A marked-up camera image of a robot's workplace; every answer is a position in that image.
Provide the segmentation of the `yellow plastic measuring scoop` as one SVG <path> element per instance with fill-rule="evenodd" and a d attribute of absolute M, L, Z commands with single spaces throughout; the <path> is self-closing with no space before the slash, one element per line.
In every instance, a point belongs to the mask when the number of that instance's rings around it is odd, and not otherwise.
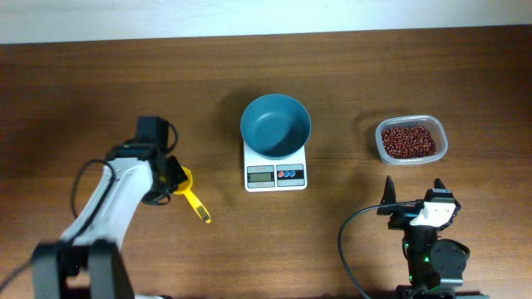
<path fill-rule="evenodd" d="M 182 169 L 184 170 L 187 180 L 180 183 L 177 187 L 177 190 L 173 192 L 175 195 L 182 195 L 184 196 L 187 201 L 189 202 L 192 209 L 195 211 L 195 213 L 198 215 L 198 217 L 204 222 L 204 223 L 211 223 L 212 218 L 209 214 L 209 211 L 207 208 L 201 203 L 201 201 L 198 199 L 198 197 L 193 193 L 192 186 L 193 186 L 193 176 L 190 169 L 187 169 L 186 167 L 182 166 Z"/>

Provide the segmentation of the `clear container of red beans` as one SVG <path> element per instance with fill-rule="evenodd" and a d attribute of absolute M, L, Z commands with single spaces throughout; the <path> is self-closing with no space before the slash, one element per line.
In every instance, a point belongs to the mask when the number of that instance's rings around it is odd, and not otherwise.
<path fill-rule="evenodd" d="M 442 123 L 431 115 L 408 115 L 384 120 L 375 139 L 381 161 L 389 165 L 436 162 L 449 148 Z"/>

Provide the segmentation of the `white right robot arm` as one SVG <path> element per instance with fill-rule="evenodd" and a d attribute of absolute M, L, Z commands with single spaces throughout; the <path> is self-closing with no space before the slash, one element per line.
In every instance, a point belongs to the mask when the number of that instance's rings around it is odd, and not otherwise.
<path fill-rule="evenodd" d="M 401 241 L 407 261 L 408 286 L 395 290 L 396 298 L 486 298 L 481 292 L 459 292 L 470 249 L 440 237 L 450 227 L 461 204 L 440 179 L 425 197 L 410 203 L 397 201 L 391 177 L 387 177 L 377 214 L 388 216 L 388 228 L 404 232 Z"/>

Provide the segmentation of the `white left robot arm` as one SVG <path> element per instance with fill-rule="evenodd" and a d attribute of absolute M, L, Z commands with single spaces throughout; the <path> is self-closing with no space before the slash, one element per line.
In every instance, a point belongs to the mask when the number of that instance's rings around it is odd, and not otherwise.
<path fill-rule="evenodd" d="M 32 262 L 37 298 L 136 298 L 120 250 L 140 203 L 161 206 L 187 180 L 171 151 L 176 128 L 159 116 L 138 119 L 135 136 L 101 160 L 101 180 L 85 208 Z"/>

